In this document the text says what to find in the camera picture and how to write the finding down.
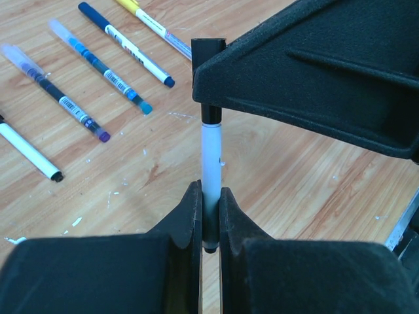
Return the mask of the black pen cap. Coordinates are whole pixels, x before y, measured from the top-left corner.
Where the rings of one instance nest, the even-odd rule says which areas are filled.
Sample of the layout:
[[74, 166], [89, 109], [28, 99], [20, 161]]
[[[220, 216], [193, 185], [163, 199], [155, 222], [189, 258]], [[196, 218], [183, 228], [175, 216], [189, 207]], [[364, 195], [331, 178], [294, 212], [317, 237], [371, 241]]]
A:
[[204, 124], [216, 125], [222, 121], [222, 110], [213, 104], [215, 92], [212, 86], [216, 76], [211, 73], [211, 59], [226, 48], [224, 38], [195, 38], [192, 48], [192, 99], [200, 104]]

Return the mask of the white pen black end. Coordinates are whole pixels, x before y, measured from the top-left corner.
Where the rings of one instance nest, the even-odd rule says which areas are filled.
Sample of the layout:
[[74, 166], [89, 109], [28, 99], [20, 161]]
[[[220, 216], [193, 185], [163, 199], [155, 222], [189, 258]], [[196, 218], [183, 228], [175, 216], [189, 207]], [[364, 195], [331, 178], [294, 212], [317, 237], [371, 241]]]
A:
[[3, 116], [1, 116], [1, 135], [51, 181], [56, 183], [63, 181], [64, 175], [62, 172], [7, 124]]

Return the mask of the angled white pen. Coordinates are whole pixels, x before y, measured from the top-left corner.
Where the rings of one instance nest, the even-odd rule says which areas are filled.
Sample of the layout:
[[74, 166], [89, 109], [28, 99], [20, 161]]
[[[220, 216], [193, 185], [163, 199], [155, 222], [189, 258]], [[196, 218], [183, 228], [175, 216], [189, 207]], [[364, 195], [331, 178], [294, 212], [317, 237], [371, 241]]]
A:
[[202, 124], [202, 241], [207, 253], [219, 246], [219, 200], [221, 197], [222, 125]]

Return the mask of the white marker blue tip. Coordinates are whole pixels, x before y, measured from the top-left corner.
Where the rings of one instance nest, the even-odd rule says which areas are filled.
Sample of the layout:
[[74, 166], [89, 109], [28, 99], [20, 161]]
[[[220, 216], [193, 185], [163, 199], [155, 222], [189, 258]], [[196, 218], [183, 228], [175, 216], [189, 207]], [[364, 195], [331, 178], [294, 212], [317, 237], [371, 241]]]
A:
[[127, 51], [134, 59], [136, 59], [146, 70], [153, 74], [161, 83], [169, 88], [175, 85], [174, 79], [157, 65], [152, 59], [146, 56], [132, 41], [125, 37], [111, 24], [105, 27], [105, 32], [118, 42], [125, 51]]

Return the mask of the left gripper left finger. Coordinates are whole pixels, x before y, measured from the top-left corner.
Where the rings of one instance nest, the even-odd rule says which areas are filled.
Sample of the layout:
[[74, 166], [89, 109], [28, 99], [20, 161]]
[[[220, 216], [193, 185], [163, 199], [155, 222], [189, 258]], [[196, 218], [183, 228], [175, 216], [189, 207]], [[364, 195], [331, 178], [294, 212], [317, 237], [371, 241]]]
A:
[[2, 313], [201, 313], [202, 187], [144, 234], [28, 239], [1, 268]]

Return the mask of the purple pen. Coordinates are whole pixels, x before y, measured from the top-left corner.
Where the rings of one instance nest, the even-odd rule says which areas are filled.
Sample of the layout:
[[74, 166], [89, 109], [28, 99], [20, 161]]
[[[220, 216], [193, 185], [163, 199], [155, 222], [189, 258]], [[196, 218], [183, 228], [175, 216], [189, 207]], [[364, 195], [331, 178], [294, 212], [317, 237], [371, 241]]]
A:
[[57, 101], [63, 109], [87, 130], [92, 132], [102, 143], [106, 143], [110, 140], [110, 134], [72, 99], [58, 89], [56, 85], [51, 83], [45, 76], [45, 72], [17, 46], [3, 44], [1, 46], [1, 51], [6, 59], [12, 62], [27, 77], [37, 83], [47, 94]]

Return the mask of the dark blue pen cap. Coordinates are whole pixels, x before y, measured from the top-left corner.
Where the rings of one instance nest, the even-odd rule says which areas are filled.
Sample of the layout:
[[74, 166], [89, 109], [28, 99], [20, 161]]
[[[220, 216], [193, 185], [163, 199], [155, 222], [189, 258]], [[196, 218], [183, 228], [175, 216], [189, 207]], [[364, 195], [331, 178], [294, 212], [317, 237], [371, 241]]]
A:
[[103, 17], [96, 9], [91, 7], [88, 3], [82, 2], [78, 4], [78, 9], [95, 25], [97, 25], [102, 31], [105, 29], [110, 22]]

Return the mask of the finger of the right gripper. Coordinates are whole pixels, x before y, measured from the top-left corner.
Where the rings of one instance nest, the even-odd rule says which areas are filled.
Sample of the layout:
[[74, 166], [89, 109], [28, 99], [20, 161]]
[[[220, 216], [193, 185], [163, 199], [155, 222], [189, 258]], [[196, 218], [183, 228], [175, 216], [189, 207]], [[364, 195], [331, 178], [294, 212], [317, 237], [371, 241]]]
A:
[[211, 63], [220, 108], [418, 158], [417, 1], [295, 1]]

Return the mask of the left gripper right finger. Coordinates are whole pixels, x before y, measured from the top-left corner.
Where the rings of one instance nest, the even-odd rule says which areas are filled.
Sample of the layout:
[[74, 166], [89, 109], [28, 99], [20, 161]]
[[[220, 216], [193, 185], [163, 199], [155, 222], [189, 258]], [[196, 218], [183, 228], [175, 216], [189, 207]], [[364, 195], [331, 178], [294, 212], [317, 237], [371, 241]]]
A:
[[400, 261], [362, 241], [274, 239], [238, 206], [219, 201], [223, 313], [417, 313]]

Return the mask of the white pen yellow end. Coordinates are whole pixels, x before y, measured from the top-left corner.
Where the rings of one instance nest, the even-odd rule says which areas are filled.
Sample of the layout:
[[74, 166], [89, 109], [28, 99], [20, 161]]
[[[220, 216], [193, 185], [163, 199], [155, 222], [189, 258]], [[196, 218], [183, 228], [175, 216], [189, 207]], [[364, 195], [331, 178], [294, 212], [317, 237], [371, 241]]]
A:
[[170, 33], [164, 26], [159, 24], [151, 16], [149, 16], [144, 10], [137, 9], [134, 15], [139, 18], [146, 26], [151, 28], [157, 35], [163, 38], [168, 44], [175, 48], [188, 60], [192, 60], [191, 48], [189, 45], [184, 43], [181, 39], [177, 38], [174, 34]]

